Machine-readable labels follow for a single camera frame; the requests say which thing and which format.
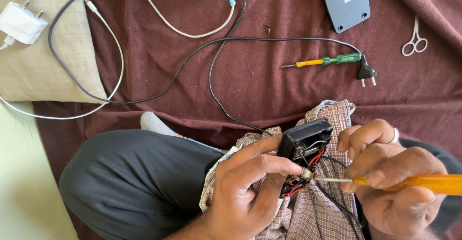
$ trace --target power plug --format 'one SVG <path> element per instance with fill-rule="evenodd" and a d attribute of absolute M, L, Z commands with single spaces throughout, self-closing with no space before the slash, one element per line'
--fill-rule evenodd
<path fill-rule="evenodd" d="M 33 44 L 48 25 L 41 19 L 43 10 L 35 14 L 27 9 L 28 5 L 29 1 L 23 5 L 9 2 L 0 13 L 0 30 L 8 34 L 4 40 L 5 44 L 0 48 L 13 45 L 16 40 L 24 44 Z"/>
<path fill-rule="evenodd" d="M 369 66 L 369 64 L 367 64 L 366 56 L 363 54 L 361 56 L 361 60 L 359 60 L 359 71 L 356 78 L 361 80 L 361 86 L 365 88 L 366 85 L 364 84 L 364 80 L 371 79 L 372 85 L 375 86 L 375 77 L 377 77 L 377 72 L 371 66 Z"/>

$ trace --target scissor handle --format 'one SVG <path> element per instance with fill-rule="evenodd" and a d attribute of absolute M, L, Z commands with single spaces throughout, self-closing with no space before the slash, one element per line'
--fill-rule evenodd
<path fill-rule="evenodd" d="M 418 49 L 417 49 L 417 45 L 419 44 L 419 42 L 422 42 L 422 41 L 425 42 L 425 47 L 424 47 L 423 49 L 421 49 L 421 50 L 418 50 Z M 417 33 L 417 42 L 414 43 L 414 49 L 415 49 L 415 51 L 416 51 L 416 52 L 423 52 L 423 51 L 427 48 L 427 46 L 428 46 L 428 41 L 427 41 L 427 39 L 425 39 L 425 38 L 420 38 L 420 37 L 419 37 L 419 33 Z"/>
<path fill-rule="evenodd" d="M 403 46 L 402 53 L 403 53 L 404 56 L 410 56 L 411 54 L 414 53 L 414 51 L 417 51 L 417 50 L 416 50 L 416 46 L 415 46 L 416 44 L 412 42 L 413 40 L 414 40 L 414 37 L 412 37 L 412 40 L 411 40 L 410 42 L 408 42 L 407 44 L 405 44 L 405 45 Z M 404 52 L 404 49 L 405 49 L 406 46 L 408 46 L 408 45 L 412 45 L 412 51 L 411 51 L 410 53 L 407 53 L 407 54 L 406 54 L 406 53 Z"/>

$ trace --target pillow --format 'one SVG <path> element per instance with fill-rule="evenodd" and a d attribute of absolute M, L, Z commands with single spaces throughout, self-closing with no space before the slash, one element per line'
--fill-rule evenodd
<path fill-rule="evenodd" d="M 0 0 L 0 10 L 8 2 Z M 69 0 L 30 0 L 33 13 L 45 11 L 42 19 L 49 25 Z M 49 25 L 34 44 L 16 41 L 0 51 L 0 95 L 7 101 L 75 101 L 101 103 L 87 96 L 72 81 L 48 47 Z M 6 33 L 0 31 L 0 46 Z M 53 30 L 53 47 L 81 85 L 91 94 L 107 99 L 96 67 L 95 50 L 84 1 L 76 0 L 63 13 Z"/>

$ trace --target checkered shirt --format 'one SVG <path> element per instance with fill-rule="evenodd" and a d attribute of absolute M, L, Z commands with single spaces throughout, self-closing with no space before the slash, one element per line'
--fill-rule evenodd
<path fill-rule="evenodd" d="M 327 118 L 333 126 L 332 139 L 327 145 L 327 156 L 333 157 L 349 164 L 345 153 L 335 149 L 338 134 L 351 126 L 350 115 L 355 110 L 354 104 L 347 100 L 340 102 L 323 101 L 320 105 L 305 114 L 304 119 L 298 121 L 302 125 L 315 119 Z M 267 129 L 272 135 L 278 135 L 282 131 L 280 127 Z M 204 189 L 199 206 L 202 212 L 206 212 L 211 205 L 213 196 L 213 184 L 215 183 L 215 170 L 220 161 L 229 159 L 243 146 L 268 137 L 267 134 L 247 133 L 239 139 L 227 154 L 225 154 L 207 173 Z M 331 160 L 321 159 L 316 168 L 316 174 L 322 177 L 343 178 L 344 168 Z M 254 183 L 251 190 L 258 191 L 264 178 Z M 343 193 L 338 183 L 320 182 L 323 189 L 338 203 L 346 207 L 353 214 L 357 214 L 355 201 L 352 194 Z M 353 221 L 356 232 L 363 240 L 361 229 Z M 306 190 L 297 192 L 291 197 L 280 199 L 275 217 L 253 240 L 354 240 L 356 239 L 352 226 L 346 217 L 333 202 L 329 201 L 313 181 L 307 185 Z"/>

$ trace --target leg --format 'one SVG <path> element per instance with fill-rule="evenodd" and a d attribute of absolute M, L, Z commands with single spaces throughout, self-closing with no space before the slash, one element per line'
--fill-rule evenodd
<path fill-rule="evenodd" d="M 421 147 L 431 152 L 436 158 L 446 166 L 449 174 L 462 174 L 462 164 L 450 153 L 443 149 L 435 147 L 427 143 L 420 143 L 416 141 L 400 139 L 400 143 L 403 147 Z M 438 215 L 435 220 L 431 223 L 430 227 L 433 229 L 436 235 L 442 235 L 444 232 L 449 230 L 451 226 L 459 222 L 462 219 L 462 196 L 447 196 L 441 204 Z"/>
<path fill-rule="evenodd" d="M 200 214 L 205 173 L 222 156 L 144 130 L 88 139 L 64 170 L 65 204 L 106 240 L 155 240 Z"/>

